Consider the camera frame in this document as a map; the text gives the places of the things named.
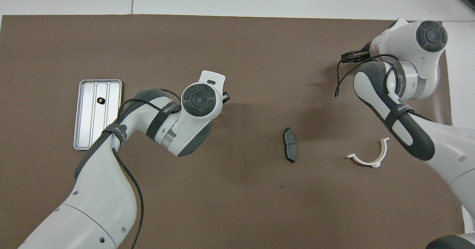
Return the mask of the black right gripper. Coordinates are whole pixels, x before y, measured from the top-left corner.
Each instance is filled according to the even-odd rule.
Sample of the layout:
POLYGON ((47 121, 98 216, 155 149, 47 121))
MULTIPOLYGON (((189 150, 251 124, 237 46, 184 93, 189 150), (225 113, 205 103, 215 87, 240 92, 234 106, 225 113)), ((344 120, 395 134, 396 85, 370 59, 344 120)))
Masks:
POLYGON ((350 51, 341 55, 341 63, 359 63, 370 57, 368 50, 350 51))

